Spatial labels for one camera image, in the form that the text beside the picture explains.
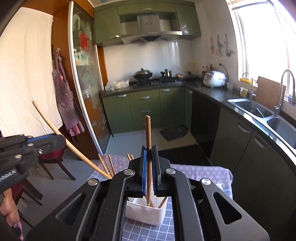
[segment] basket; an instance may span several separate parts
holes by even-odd
[[[158,207],[163,200],[163,197],[151,196],[152,203],[155,207],[146,206],[146,198],[128,198],[129,201],[126,203],[126,218],[130,218],[142,223],[150,225],[160,226],[163,223],[165,217],[165,209],[168,202],[166,199],[165,203],[161,208]]]

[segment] window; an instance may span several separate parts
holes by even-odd
[[[283,71],[290,68],[296,77],[296,27],[283,6],[277,0],[227,1],[239,28],[243,72],[254,79],[262,76],[280,82]],[[285,75],[284,84],[286,94],[292,94],[290,74]]]

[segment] countertop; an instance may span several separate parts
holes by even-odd
[[[208,98],[209,100],[215,102],[220,105],[222,108],[228,110],[232,114],[234,114],[237,118],[247,124],[250,128],[256,131],[265,141],[267,141],[286,161],[291,170],[296,175],[296,150],[290,149],[284,142],[282,142],[270,129],[268,129],[264,124],[235,107],[234,105],[228,102],[229,99],[240,99],[241,96],[233,91],[227,91],[222,88],[209,88],[204,86],[200,82],[176,82],[176,83],[164,83],[161,85],[155,86],[142,86],[136,87],[130,86],[128,88],[123,88],[115,91],[102,91],[101,97],[108,97],[114,95],[120,95],[125,93],[132,93],[144,90],[158,89],[158,88],[169,88],[169,87],[177,87],[177,86],[186,86],[192,89],[194,92],[197,92]]]

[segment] faucet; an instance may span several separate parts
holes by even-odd
[[[252,91],[253,87],[253,78],[252,78],[252,84],[251,84],[251,91],[250,91],[250,96],[249,96],[249,101],[252,101],[253,97],[256,97],[256,94]]]
[[[282,92],[283,92],[283,80],[284,80],[284,75],[286,72],[289,72],[292,75],[292,79],[293,79],[293,94],[292,94],[292,103],[296,104],[296,99],[295,99],[295,78],[294,75],[292,73],[292,71],[290,69],[285,69],[282,76],[281,76],[281,85],[280,85],[280,90],[279,90],[279,101],[277,103],[277,105],[274,107],[275,108],[275,116],[279,115],[279,112],[281,110],[281,97],[282,97]]]

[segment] wooden cutting board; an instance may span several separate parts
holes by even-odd
[[[256,102],[274,110],[274,107],[277,105],[279,100],[279,88],[281,84],[260,76],[258,77],[257,84]],[[284,101],[285,91],[286,86],[283,86],[281,104],[283,104]]]

